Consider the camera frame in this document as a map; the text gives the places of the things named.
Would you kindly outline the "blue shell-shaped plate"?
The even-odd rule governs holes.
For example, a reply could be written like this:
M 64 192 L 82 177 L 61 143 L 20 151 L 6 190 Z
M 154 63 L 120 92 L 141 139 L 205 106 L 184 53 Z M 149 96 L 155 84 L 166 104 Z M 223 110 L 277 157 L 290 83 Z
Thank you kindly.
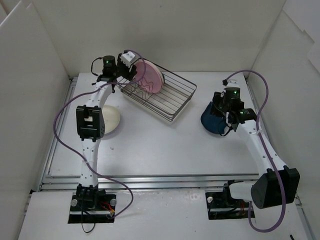
M 202 126 L 210 133 L 216 135 L 225 135 L 227 124 L 223 117 L 211 114 L 213 102 L 211 101 L 200 117 Z

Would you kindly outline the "pink plate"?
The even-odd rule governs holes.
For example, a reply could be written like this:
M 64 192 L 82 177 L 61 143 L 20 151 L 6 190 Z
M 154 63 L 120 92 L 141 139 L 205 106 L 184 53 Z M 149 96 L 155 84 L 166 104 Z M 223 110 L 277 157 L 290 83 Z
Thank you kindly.
M 158 67 L 152 62 L 140 59 L 135 64 L 136 75 L 135 79 L 139 80 L 139 86 L 148 93 L 158 93 L 164 85 L 164 77 Z

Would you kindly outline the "black wire dish rack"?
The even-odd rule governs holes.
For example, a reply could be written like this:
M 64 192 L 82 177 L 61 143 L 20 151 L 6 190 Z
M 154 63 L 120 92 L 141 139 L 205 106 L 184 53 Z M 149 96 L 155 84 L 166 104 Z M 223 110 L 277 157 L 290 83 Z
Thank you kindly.
M 127 80 L 117 79 L 118 88 L 124 96 L 147 112 L 157 116 L 165 122 L 171 123 L 183 111 L 194 95 L 197 85 L 180 75 L 155 64 L 164 77 L 164 85 L 158 93 L 149 93 L 142 89 L 135 77 Z

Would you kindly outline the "cream plate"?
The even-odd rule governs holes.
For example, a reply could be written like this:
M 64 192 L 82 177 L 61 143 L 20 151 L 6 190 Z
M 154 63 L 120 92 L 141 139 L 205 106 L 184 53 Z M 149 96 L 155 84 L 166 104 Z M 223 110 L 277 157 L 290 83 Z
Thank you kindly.
M 149 60 L 145 60 L 146 71 L 144 80 L 149 86 L 150 93 L 158 93 L 164 86 L 165 79 L 159 68 Z
M 102 108 L 102 116 L 105 125 L 104 134 L 110 134 L 118 127 L 121 120 L 121 114 L 116 107 L 104 105 Z

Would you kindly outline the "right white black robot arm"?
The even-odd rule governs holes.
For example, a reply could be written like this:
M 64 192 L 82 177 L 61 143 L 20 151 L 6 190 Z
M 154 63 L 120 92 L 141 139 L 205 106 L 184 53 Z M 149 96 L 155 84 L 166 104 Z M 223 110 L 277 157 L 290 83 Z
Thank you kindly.
M 221 200 L 233 206 L 240 200 L 253 202 L 259 209 L 295 200 L 300 174 L 296 168 L 289 168 L 278 156 L 262 130 L 255 111 L 245 108 L 240 99 L 239 87 L 226 87 L 223 92 L 215 92 L 211 113 L 222 118 L 222 123 L 230 127 L 245 143 L 257 166 L 258 180 L 254 183 L 234 182 L 221 193 Z

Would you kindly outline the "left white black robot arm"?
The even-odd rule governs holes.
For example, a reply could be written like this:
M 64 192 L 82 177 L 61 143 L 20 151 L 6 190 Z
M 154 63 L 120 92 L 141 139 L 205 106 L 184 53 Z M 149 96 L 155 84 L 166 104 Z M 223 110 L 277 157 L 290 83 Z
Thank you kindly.
M 111 93 L 114 92 L 117 78 L 123 77 L 131 81 L 136 75 L 134 62 L 139 56 L 131 51 L 120 53 L 118 58 L 106 55 L 103 62 L 102 74 L 93 83 L 95 89 L 84 105 L 76 108 L 76 128 L 82 143 L 82 163 L 80 182 L 76 195 L 82 197 L 82 204 L 89 210 L 96 209 L 100 204 L 98 191 L 98 149 L 101 138 L 105 134 L 103 106 Z

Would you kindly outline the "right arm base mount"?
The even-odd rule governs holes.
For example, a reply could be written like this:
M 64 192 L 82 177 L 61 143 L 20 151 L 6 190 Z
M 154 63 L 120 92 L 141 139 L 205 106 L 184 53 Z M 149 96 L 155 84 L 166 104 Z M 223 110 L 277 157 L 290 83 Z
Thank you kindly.
M 254 211 L 248 211 L 249 203 L 242 199 L 233 199 L 224 191 L 207 191 L 205 193 L 207 215 L 209 220 L 239 220 L 255 217 Z

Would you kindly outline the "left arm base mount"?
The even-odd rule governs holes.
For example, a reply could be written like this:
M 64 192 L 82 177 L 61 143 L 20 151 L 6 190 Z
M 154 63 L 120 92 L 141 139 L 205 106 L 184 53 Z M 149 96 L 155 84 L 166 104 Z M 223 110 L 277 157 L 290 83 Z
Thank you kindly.
M 69 224 L 105 224 L 115 221 L 117 204 L 115 194 L 103 193 L 97 198 L 97 203 L 85 200 L 75 194 L 72 196 L 69 208 Z

